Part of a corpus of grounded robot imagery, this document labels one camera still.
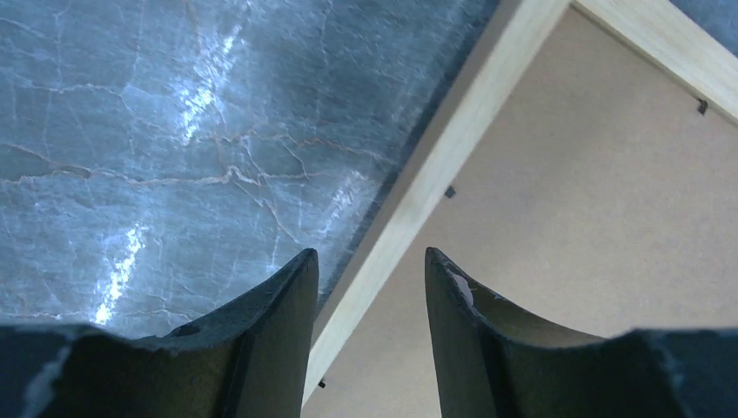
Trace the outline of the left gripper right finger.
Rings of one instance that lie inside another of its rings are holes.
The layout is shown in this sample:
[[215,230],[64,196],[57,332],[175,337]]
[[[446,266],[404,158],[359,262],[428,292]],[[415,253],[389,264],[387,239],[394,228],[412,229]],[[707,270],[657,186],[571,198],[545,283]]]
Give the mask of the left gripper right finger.
[[734,417],[733,328],[586,334],[529,312],[425,254],[445,417]]

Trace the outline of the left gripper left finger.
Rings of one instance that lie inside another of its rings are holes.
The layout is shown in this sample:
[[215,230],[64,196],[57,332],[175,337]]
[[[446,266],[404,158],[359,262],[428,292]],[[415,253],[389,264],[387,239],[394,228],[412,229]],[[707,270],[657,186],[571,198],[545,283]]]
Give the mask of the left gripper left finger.
[[169,334],[82,323],[1,327],[4,417],[297,417],[317,306],[307,248],[272,277]]

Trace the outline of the brown backing board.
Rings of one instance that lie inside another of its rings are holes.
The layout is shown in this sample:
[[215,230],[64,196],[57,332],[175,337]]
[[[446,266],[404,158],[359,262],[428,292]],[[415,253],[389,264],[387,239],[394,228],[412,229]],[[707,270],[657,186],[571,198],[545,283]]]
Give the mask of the brown backing board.
[[737,324],[737,128],[569,9],[443,192],[304,417],[437,417],[424,258],[554,323]]

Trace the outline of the wooden picture frame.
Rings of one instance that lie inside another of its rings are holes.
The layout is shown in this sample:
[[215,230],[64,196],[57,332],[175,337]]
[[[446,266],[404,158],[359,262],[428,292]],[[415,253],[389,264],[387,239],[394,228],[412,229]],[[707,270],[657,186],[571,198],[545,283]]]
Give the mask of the wooden picture frame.
[[305,399],[569,9],[635,49],[724,118],[737,119],[736,55],[669,1],[501,2],[317,316]]

